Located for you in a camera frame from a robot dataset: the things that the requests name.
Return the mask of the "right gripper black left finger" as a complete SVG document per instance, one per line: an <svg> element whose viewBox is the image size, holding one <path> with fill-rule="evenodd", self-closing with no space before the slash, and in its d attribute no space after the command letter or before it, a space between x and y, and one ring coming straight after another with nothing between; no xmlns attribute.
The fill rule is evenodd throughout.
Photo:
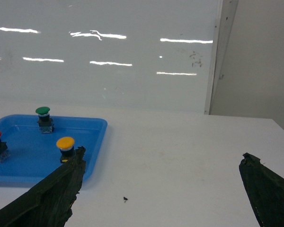
<svg viewBox="0 0 284 227"><path fill-rule="evenodd" d="M0 209L0 227L63 227L82 187L85 151L78 147L75 156Z"/></svg>

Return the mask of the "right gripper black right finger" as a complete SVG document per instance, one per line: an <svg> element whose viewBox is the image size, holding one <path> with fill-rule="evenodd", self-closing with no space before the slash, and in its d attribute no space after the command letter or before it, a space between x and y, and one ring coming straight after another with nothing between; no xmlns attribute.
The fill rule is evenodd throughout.
<svg viewBox="0 0 284 227"><path fill-rule="evenodd" d="M255 217L261 227L284 227L284 178L245 153L240 175Z"/></svg>

